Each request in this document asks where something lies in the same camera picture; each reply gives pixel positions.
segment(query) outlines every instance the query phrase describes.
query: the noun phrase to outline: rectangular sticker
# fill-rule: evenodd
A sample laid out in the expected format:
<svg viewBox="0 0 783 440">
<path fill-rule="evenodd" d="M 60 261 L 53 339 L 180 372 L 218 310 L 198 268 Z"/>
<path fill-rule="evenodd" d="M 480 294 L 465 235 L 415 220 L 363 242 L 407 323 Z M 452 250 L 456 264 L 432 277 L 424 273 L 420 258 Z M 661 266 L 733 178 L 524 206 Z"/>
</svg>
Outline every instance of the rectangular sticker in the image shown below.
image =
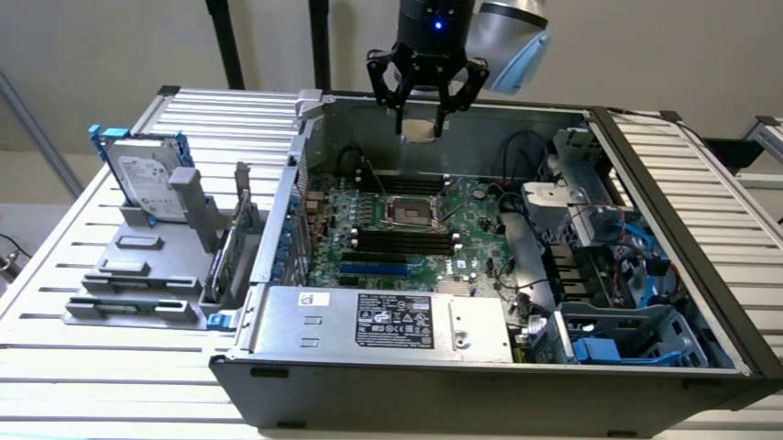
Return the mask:
<svg viewBox="0 0 783 440">
<path fill-rule="evenodd" d="M 160 220 L 182 221 L 180 197 L 169 186 L 169 173 L 153 159 L 121 156 L 120 169 L 140 208 Z"/>
<path fill-rule="evenodd" d="M 300 307 L 325 307 L 329 305 L 329 293 L 327 291 L 303 291 L 299 294 Z"/>
<path fill-rule="evenodd" d="M 428 296 L 360 293 L 356 344 L 361 347 L 433 349 Z"/>
</svg>

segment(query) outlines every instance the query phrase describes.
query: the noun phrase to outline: gray plastic bracket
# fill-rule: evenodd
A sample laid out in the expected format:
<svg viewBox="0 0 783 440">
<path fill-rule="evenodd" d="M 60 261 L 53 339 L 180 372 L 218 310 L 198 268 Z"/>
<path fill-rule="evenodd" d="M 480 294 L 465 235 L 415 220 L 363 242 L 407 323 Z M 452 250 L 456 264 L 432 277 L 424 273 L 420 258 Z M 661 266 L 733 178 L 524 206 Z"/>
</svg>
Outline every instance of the gray plastic bracket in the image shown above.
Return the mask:
<svg viewBox="0 0 783 440">
<path fill-rule="evenodd" d="M 180 194 L 184 204 L 184 218 L 186 224 L 198 234 L 200 245 L 204 252 L 217 251 L 217 234 L 214 233 L 214 219 L 209 215 L 206 205 L 209 200 L 200 187 L 200 173 L 194 168 L 178 167 L 169 177 L 169 185 Z"/>
<path fill-rule="evenodd" d="M 120 206 L 120 213 L 128 226 L 144 226 L 149 227 L 149 221 L 146 219 L 146 213 L 136 206 Z"/>
</svg>

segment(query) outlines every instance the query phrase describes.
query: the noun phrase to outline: warning label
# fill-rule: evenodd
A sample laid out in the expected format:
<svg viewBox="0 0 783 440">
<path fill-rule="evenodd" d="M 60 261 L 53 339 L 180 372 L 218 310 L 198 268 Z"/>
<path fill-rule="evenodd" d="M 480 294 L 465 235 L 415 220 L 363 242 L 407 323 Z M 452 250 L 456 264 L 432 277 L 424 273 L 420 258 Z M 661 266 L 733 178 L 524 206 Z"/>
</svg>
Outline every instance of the warning label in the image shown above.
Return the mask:
<svg viewBox="0 0 783 440">
<path fill-rule="evenodd" d="M 361 347 L 435 348 L 429 297 L 360 293 L 356 344 Z"/>
</svg>

